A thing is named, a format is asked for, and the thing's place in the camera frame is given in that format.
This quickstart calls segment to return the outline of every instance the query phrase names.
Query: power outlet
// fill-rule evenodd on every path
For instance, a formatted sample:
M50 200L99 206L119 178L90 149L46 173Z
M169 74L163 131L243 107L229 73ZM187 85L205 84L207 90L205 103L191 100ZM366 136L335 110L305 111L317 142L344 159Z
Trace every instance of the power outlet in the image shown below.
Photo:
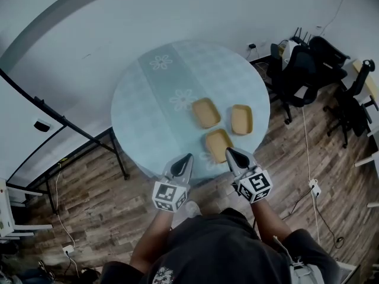
M321 194L321 189L320 189L319 185L317 184L317 180L312 179L312 180L309 182L309 188L311 189L312 194L313 194L316 198Z
M74 251L73 245L68 245L68 246L63 248L63 253L65 254L65 256L67 256L66 252L68 254L71 254L71 253L73 253L73 251Z

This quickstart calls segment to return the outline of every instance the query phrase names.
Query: wooden floor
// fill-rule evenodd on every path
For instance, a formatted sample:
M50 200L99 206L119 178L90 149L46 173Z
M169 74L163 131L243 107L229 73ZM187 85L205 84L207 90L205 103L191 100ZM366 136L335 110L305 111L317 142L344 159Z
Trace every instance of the wooden floor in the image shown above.
M365 259L379 226L379 210L366 208L367 202L379 200L379 181L372 163L355 168L354 162L375 151L367 137L349 133L349 146L342 148L340 130L326 135L333 118L323 112L334 106L335 86L324 88L316 102L305 106L311 178L318 180L322 193L317 204L336 236L344 236L345 244L333 248L333 238L318 217L320 242L338 260L358 264ZM255 157L268 170L274 184L269 202L285 217L295 202L308 191L306 140L301 109L291 107L293 122L284 124L285 112L279 102L271 105L267 134ZM72 254L78 267L101 266L110 260L128 262L138 239L155 214L150 200L152 181L131 160L122 156L131 178L124 181L115 155L98 148L73 166L62 171L58 181L60 217L75 239ZM229 174L193 190L191 197L203 213L220 212L228 206L241 211L252 223L248 203L239 198L230 186ZM54 180L50 189L55 190ZM57 216L52 214L47 197L34 198L28 208L33 214L31 224L50 222L53 229L23 239L20 253L10 257L15 268L35 266L39 259L52 265L55 273L68 266L62 247L70 243ZM311 196L306 196L295 213L287 218L292 229L306 228L316 238L316 222Z

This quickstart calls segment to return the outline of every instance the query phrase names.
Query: office chair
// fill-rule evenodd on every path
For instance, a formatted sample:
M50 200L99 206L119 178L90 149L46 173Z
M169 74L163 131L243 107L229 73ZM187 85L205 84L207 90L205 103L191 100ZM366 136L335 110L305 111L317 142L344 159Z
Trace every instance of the office chair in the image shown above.
M330 108L325 106L323 110L330 111L334 117L338 119L338 123L334 125L328 132L327 135L330 137L332 131L342 126L343 136L345 138L345 143L343 148L348 146L348 131L353 129L355 135L359 137L362 133L368 129L368 124L372 123L371 117L368 115L367 107L375 105L377 111L379 111L378 105L375 99L370 95L370 101L360 105L359 102L354 98L358 95L363 88L366 78L369 72L375 70L375 63L372 60L364 60L361 70L358 73L358 77L349 89L344 86L337 88L334 97L337 100L338 106L336 108Z
M350 57L336 49L324 38L313 37L309 41L309 49L317 61L323 64L320 67L320 75L326 84L341 83L341 80L348 75L342 66Z
M282 58L276 44L271 45L271 61L267 69L267 75L272 84L266 83L266 87L276 94L270 103L280 99L283 108L287 112L288 119L284 122L288 125L292 122L290 105L303 107L312 103L320 89L318 65L309 49L303 46L295 46L288 65L282 70ZM295 96L296 92L305 86L307 90L302 98Z

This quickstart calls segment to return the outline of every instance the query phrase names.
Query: yellow tray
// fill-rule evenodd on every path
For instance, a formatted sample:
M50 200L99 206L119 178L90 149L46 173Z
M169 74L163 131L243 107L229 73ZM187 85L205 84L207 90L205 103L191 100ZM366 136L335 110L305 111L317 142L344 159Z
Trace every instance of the yellow tray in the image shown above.
M253 113L249 106L239 104L233 106L232 130L237 135L247 135L253 131Z
M221 121L221 116L210 98L195 101L192 103L192 110L203 128L210 128Z
M208 133L205 137L205 144L217 163L224 163L227 147L233 147L231 139L222 128Z

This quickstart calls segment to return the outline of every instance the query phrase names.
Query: round table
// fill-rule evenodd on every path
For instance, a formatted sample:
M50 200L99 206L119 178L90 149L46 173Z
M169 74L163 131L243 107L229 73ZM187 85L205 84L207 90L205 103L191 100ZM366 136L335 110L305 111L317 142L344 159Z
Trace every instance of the round table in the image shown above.
M199 126L192 103L210 98L221 122ZM232 133L234 104L249 105L253 132ZM166 163L184 153L194 155L190 184L229 171L205 146L205 135L224 128L235 147L254 152L268 128L269 97L265 84L242 56L213 43L180 41L139 57L125 71L112 101L112 125L125 153L148 176L160 176Z

